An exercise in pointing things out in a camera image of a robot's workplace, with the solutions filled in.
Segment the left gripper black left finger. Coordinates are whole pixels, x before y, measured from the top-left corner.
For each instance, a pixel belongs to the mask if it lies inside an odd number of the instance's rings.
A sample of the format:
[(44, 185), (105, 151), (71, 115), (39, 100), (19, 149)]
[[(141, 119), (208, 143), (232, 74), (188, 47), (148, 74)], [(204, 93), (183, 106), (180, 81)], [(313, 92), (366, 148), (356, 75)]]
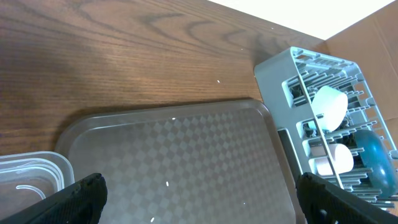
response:
[(5, 224), (97, 224), (107, 202), (105, 178), (92, 173), (48, 198), (11, 215)]

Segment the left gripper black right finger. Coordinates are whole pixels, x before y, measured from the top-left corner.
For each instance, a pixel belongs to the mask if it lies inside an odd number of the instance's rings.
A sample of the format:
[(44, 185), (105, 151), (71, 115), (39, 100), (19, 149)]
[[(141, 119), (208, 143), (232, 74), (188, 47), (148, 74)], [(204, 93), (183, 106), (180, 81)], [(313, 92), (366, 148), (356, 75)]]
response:
[(296, 180), (297, 198), (308, 224), (397, 224), (397, 217), (306, 172)]

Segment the pink plastic cup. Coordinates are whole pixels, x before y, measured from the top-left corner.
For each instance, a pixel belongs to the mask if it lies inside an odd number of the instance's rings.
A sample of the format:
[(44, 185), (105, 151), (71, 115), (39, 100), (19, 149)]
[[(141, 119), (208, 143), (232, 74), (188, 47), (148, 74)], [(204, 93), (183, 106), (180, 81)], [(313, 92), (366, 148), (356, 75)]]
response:
[[(344, 144), (330, 144), (328, 147), (338, 174), (349, 172), (353, 169), (354, 159), (352, 153)], [(319, 175), (333, 174), (327, 158), (315, 159), (315, 167)]]

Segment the dark blue plate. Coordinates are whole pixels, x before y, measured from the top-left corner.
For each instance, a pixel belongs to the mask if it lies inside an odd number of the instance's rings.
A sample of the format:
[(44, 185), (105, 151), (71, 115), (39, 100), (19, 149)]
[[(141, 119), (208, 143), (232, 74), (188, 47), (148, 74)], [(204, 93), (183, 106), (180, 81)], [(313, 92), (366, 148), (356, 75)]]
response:
[(368, 178), (372, 186), (381, 190), (382, 197), (397, 194), (397, 171), (394, 168), (380, 137), (373, 131), (362, 129), (354, 133), (358, 147), (364, 149), (359, 155), (366, 168), (372, 172)]

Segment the light blue bowl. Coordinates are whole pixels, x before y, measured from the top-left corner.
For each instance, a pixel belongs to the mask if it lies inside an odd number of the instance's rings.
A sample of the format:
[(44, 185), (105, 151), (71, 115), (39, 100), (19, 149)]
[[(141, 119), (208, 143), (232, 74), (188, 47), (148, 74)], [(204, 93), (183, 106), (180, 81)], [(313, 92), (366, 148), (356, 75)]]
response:
[(335, 88), (323, 86), (315, 94), (311, 107), (315, 115), (323, 114), (323, 117), (318, 120), (321, 129), (333, 132), (340, 126), (346, 115), (348, 97)]

